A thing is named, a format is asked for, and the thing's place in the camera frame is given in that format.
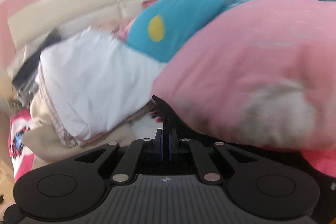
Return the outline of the pink grey floral quilt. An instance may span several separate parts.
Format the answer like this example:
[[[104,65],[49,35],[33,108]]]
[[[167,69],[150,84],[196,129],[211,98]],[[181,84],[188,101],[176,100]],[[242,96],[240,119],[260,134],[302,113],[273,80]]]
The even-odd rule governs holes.
[[[293,149],[335,176],[335,0],[246,0],[178,51],[153,84],[191,129]]]

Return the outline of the white garment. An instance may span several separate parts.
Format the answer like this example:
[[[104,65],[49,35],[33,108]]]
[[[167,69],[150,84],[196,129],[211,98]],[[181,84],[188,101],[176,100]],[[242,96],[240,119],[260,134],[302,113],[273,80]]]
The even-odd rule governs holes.
[[[61,142],[85,145],[144,108],[161,63],[106,31],[86,30],[45,48],[39,91]]]

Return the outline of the beige garment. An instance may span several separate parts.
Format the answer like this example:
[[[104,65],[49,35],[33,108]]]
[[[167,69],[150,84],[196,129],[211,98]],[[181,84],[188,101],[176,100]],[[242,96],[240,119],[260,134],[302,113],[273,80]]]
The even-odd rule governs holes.
[[[162,128],[162,118],[154,103],[150,102],[96,140],[83,146],[76,144],[74,147],[67,147],[56,134],[47,105],[39,93],[34,96],[31,102],[30,114],[34,125],[30,131],[23,135],[23,144],[35,156],[48,163],[61,161],[110,142],[116,142],[121,147],[125,147],[135,139],[153,139],[157,129]]]

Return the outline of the pink floral bed sheet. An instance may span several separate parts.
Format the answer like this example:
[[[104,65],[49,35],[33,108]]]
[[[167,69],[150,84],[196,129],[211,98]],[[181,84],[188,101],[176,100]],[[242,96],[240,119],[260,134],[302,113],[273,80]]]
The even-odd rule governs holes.
[[[33,169],[51,164],[39,159],[23,144],[23,135],[30,131],[33,124],[28,110],[23,110],[10,119],[9,154],[14,168],[15,181]]]

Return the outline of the dark garment pile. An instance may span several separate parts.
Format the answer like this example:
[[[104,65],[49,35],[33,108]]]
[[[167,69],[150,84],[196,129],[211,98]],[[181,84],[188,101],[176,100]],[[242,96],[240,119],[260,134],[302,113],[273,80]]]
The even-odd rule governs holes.
[[[38,49],[23,63],[12,80],[12,85],[17,91],[18,100],[23,108],[30,108],[31,101],[38,92],[38,84],[35,78],[38,74],[38,66],[42,51],[62,40],[57,28],[54,28],[45,38]]]

